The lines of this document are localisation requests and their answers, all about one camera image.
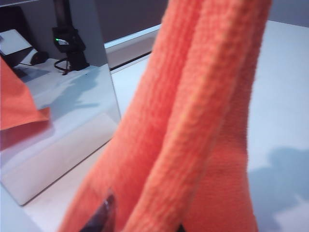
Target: computer mouse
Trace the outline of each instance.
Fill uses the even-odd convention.
[[[37,52],[33,55],[31,58],[30,64],[36,65],[36,64],[42,64],[49,58],[49,55],[47,52]]]

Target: textured fabric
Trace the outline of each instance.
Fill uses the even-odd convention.
[[[47,121],[49,108],[37,110],[28,87],[1,58],[1,130],[30,122]]]
[[[171,0],[114,138],[59,231],[112,191],[116,232],[254,232],[248,104],[268,0]]]

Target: gray wall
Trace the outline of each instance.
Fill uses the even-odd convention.
[[[309,27],[309,0],[273,0],[268,19]]]
[[[87,50],[87,60],[106,62],[101,44],[157,25],[168,0],[70,0],[73,24]],[[63,58],[53,44],[51,28],[56,26],[52,0],[20,4],[31,27],[36,47],[52,58]],[[309,27],[309,0],[273,0],[269,20]]]
[[[53,0],[39,0],[20,4],[39,51],[47,51],[51,58],[64,58],[53,43],[52,28],[56,27]],[[107,63],[104,41],[94,0],[70,0],[73,25],[86,45],[84,54],[91,65]]]

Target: black device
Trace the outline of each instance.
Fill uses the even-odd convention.
[[[70,12],[69,0],[54,0],[57,27],[53,28],[54,44],[61,53],[66,53],[67,57],[61,61],[70,63],[70,68],[60,68],[55,63],[55,67],[67,72],[71,70],[82,70],[89,66],[83,51],[86,49],[78,30],[74,28]]]
[[[35,53],[30,61],[31,65],[42,64],[49,58],[47,52],[37,52]]]

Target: cable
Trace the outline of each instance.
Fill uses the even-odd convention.
[[[33,64],[24,64],[24,63],[19,63],[19,64],[27,65],[27,66],[33,66]]]
[[[57,66],[57,64],[59,64],[59,63],[61,63],[61,62],[64,62],[64,61],[66,61],[66,68],[65,68],[65,69],[64,69],[64,68],[61,68],[61,67],[59,67],[59,66]],[[68,68],[68,64],[69,64],[68,58],[63,58],[63,59],[60,59],[60,60],[56,61],[56,62],[54,63],[54,67],[55,67],[56,69],[62,70],[62,71],[63,71],[62,75],[66,75],[66,74],[68,74],[70,71],[72,71],[71,67]]]

